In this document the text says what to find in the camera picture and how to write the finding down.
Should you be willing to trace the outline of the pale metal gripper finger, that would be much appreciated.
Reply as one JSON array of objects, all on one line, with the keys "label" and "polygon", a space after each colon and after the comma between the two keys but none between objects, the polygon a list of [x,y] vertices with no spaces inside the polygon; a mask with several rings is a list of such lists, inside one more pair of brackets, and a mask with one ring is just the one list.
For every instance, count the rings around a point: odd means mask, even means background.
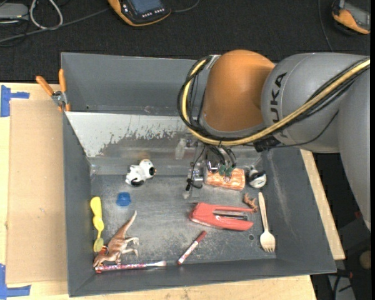
[{"label": "pale metal gripper finger", "polygon": [[182,137],[176,148],[175,148],[175,159],[181,160],[184,158],[185,154],[190,150],[191,140],[185,137]]},{"label": "pale metal gripper finger", "polygon": [[185,189],[182,192],[183,199],[198,198],[203,187],[203,173],[199,168],[191,168],[188,171]]}]

